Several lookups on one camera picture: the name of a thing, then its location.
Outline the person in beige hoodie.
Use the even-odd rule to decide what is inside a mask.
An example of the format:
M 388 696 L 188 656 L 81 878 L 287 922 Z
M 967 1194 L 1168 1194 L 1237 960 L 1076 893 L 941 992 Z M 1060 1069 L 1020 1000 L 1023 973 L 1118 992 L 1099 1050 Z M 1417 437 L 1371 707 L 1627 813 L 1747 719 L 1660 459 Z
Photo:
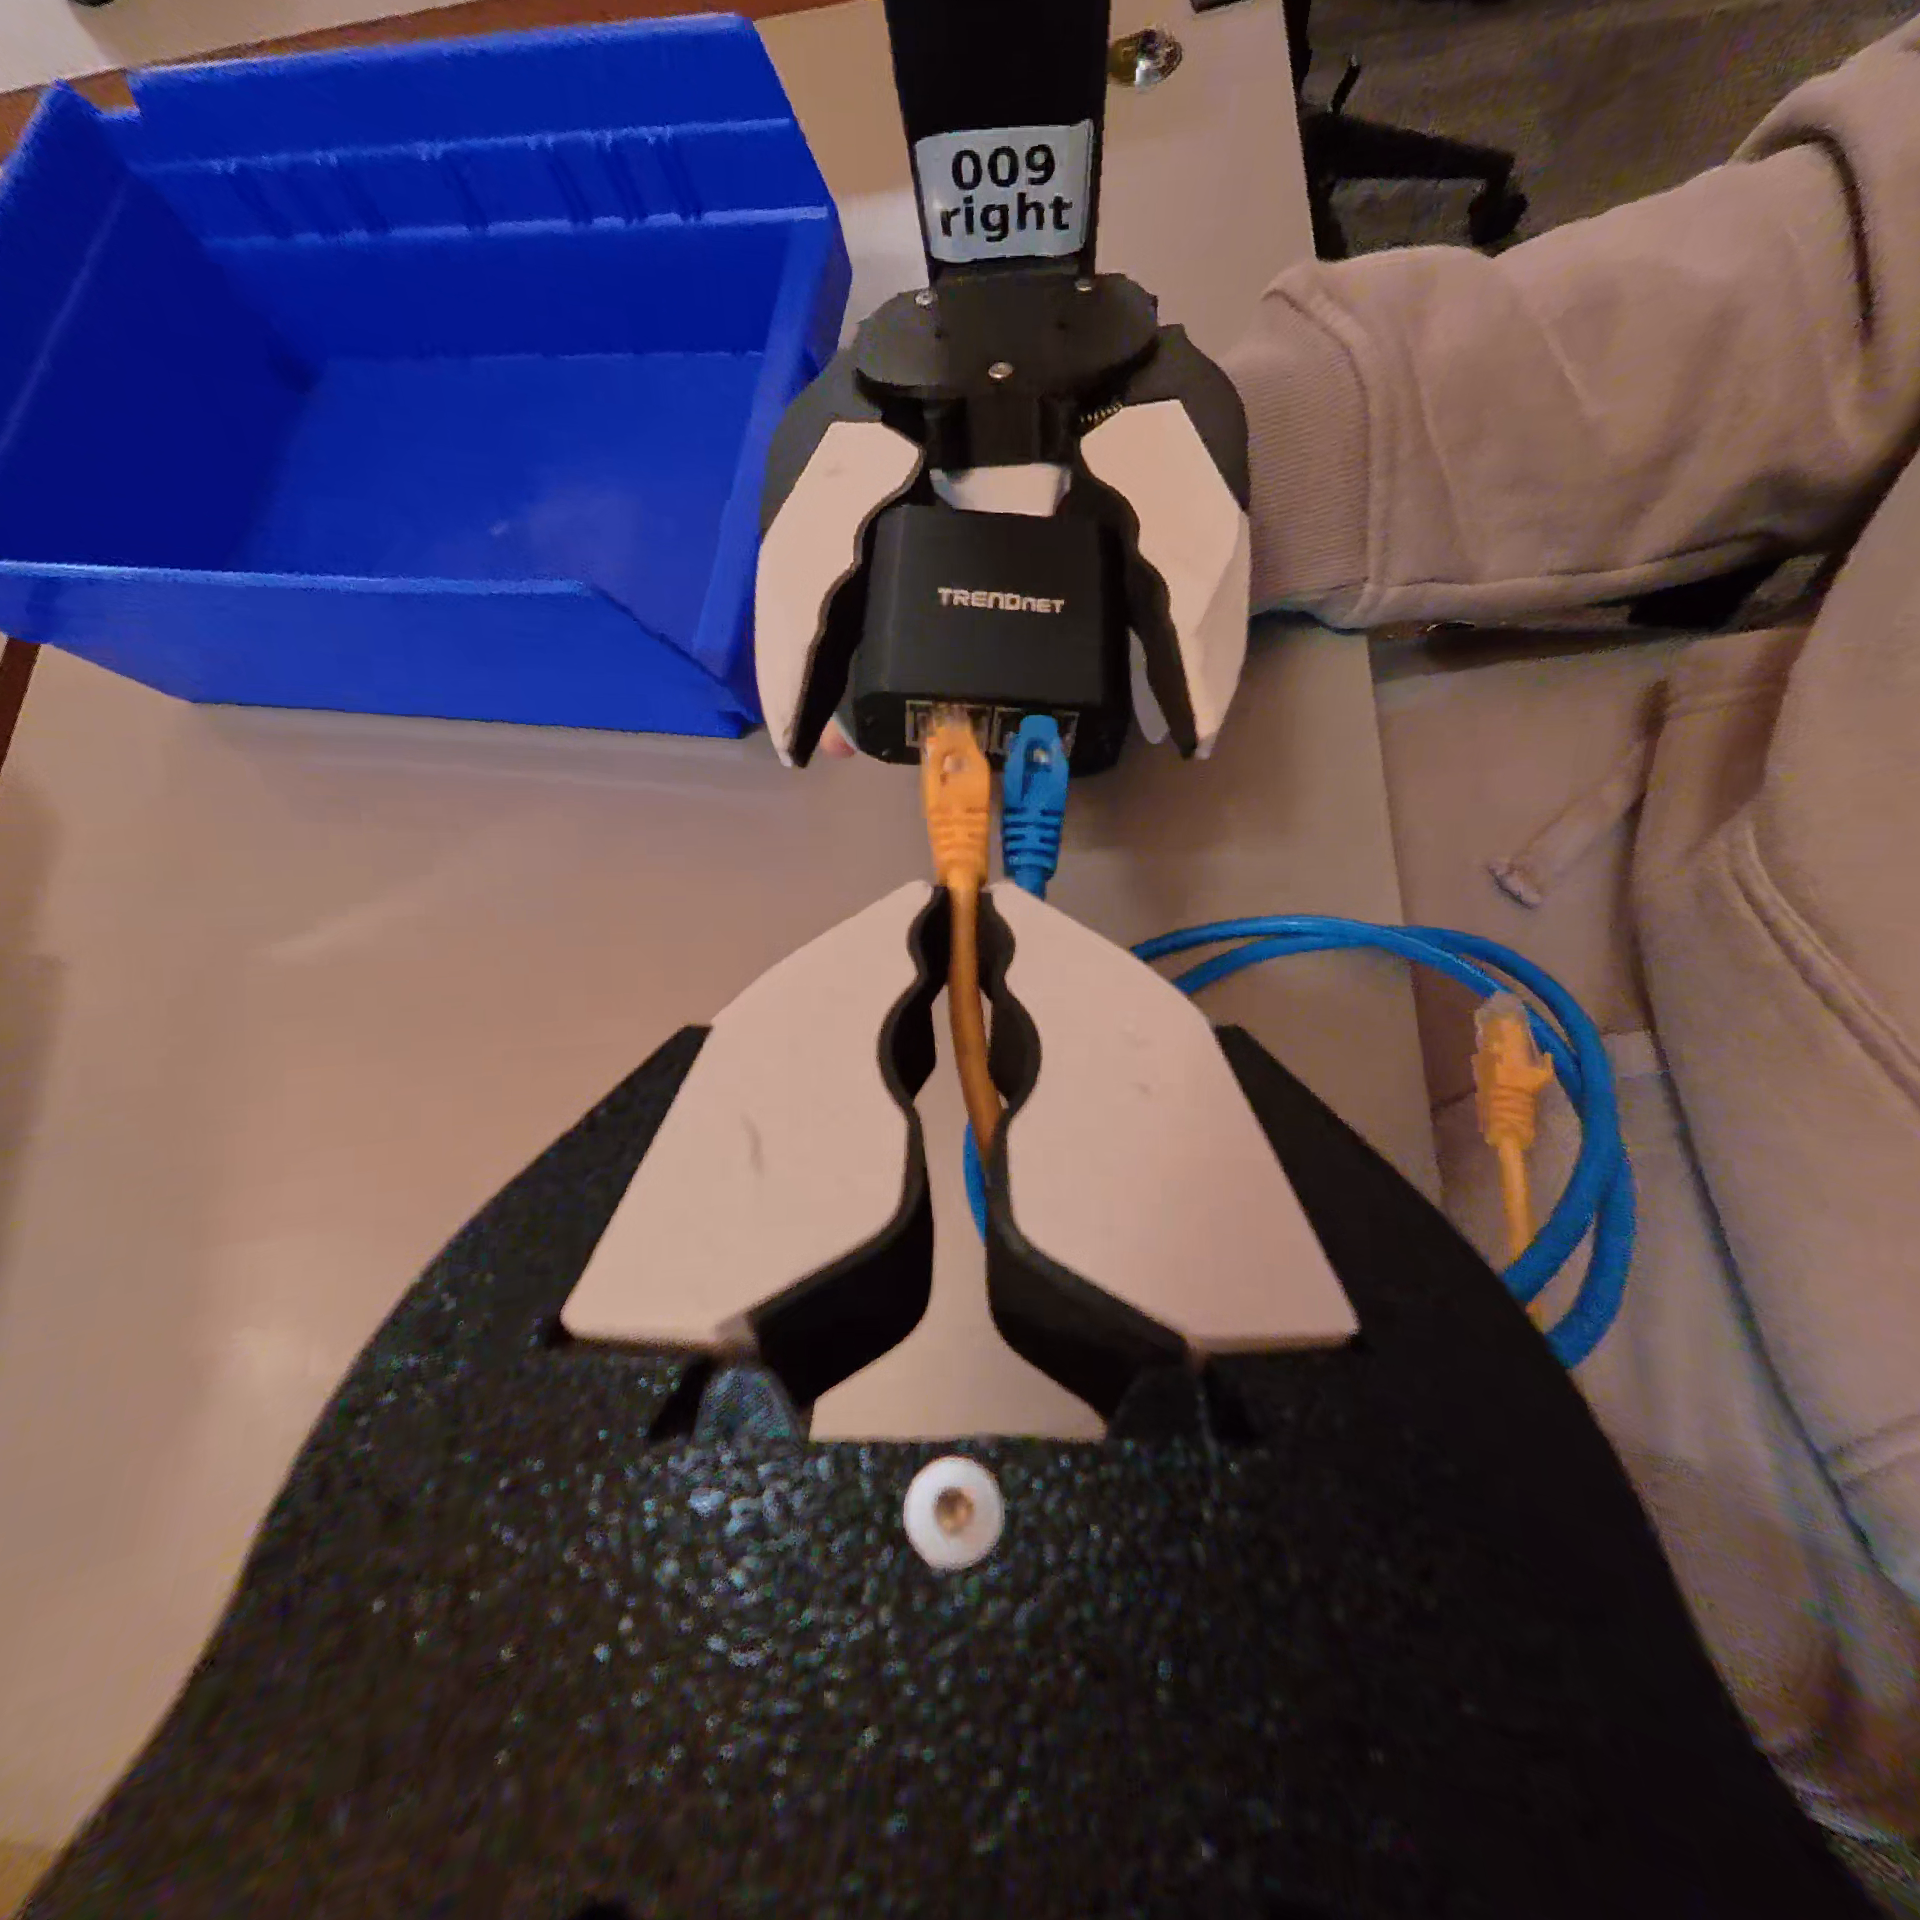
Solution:
M 1637 1257 L 1581 1363 L 1788 1781 L 1920 1844 L 1920 474 L 1763 633 L 1379 685 L 1417 922 L 1603 1025 Z

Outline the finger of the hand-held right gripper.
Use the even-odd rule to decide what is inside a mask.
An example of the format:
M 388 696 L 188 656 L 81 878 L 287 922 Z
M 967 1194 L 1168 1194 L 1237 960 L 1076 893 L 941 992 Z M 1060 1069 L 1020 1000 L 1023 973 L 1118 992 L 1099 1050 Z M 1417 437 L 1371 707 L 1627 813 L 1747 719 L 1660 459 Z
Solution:
M 826 427 L 756 536 L 755 678 L 784 771 L 809 763 L 804 696 L 826 646 L 826 597 L 859 574 L 859 529 L 926 474 L 894 427 Z
M 1118 400 L 1076 443 L 1076 514 L 1118 592 L 1118 656 L 1154 689 L 1154 742 L 1213 763 L 1251 609 L 1251 520 L 1185 400 Z

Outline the grey desk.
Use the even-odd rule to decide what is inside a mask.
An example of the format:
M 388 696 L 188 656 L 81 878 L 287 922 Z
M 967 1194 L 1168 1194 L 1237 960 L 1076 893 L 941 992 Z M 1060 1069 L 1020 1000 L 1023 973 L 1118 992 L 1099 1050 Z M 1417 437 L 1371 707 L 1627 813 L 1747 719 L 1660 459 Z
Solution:
M 1312 258 L 1277 0 L 1118 0 L 1099 264 L 1233 354 Z M 678 1025 L 926 878 L 909 771 L 181 707 L 38 656 L 0 771 L 0 1899 L 181 1702 L 364 1331 Z M 1207 771 L 1124 754 L 1050 886 L 1111 943 L 1398 922 L 1371 656 L 1264 626 Z M 1388 960 L 1213 992 L 1438 1194 Z

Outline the blue plastic bin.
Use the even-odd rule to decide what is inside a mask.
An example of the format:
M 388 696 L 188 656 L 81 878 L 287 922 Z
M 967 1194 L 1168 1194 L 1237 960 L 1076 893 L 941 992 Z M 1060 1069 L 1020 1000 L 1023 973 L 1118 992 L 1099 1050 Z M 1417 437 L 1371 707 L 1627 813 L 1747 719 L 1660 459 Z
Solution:
M 848 231 L 755 15 L 54 87 L 0 173 L 0 633 L 209 707 L 755 738 Z

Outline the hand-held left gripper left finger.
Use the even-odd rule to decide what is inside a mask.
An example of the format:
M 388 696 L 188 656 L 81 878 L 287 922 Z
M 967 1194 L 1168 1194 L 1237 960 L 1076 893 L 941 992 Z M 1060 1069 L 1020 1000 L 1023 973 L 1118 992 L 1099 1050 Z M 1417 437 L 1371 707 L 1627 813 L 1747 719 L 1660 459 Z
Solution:
M 695 1050 L 563 1331 L 755 1358 L 826 1396 L 929 1306 L 929 1000 L 950 893 L 909 878 L 768 966 Z

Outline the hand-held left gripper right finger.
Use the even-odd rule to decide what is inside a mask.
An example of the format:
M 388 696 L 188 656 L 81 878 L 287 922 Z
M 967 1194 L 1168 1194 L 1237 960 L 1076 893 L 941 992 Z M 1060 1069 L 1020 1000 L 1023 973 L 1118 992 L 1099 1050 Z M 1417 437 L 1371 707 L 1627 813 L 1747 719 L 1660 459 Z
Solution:
M 985 907 L 988 1325 L 1086 1410 L 1213 1358 L 1345 1350 L 1358 1306 L 1213 1014 L 1023 886 Z

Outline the black chair base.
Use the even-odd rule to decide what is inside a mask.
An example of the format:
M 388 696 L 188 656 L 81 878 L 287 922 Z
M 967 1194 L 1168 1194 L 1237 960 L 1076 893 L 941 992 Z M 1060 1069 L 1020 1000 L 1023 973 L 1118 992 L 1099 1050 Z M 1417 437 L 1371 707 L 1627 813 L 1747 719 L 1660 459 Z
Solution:
M 1517 239 L 1517 224 L 1529 224 L 1517 158 L 1471 149 L 1471 141 L 1345 123 L 1345 93 L 1358 93 L 1358 62 L 1337 69 L 1332 101 L 1301 93 L 1305 224 L 1312 224 L 1312 258 L 1324 264 L 1345 258 L 1345 231 L 1332 213 L 1332 186 L 1345 186 L 1345 180 L 1479 186 L 1471 196 L 1471 250 L 1510 250 Z

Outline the black ethernet splitter box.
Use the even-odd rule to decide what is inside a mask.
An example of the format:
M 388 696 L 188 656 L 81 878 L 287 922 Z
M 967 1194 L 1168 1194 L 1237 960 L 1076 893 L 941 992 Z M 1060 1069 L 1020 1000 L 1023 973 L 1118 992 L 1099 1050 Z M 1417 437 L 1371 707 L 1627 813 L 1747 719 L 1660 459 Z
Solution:
M 1134 725 L 1118 536 L 1076 514 L 878 514 L 859 574 L 859 646 L 848 738 L 874 763 L 926 763 L 941 707 L 1007 763 L 1023 719 L 1050 719 L 1068 774 L 1099 774 Z

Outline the person's right forearm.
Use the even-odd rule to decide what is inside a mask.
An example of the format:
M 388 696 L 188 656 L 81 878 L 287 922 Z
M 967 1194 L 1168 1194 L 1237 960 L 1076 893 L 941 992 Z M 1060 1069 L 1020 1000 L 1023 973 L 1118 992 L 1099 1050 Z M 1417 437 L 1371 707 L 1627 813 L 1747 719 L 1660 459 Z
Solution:
M 1510 258 L 1287 264 L 1233 382 L 1251 617 L 1570 617 L 1850 536 L 1920 452 L 1920 24 Z

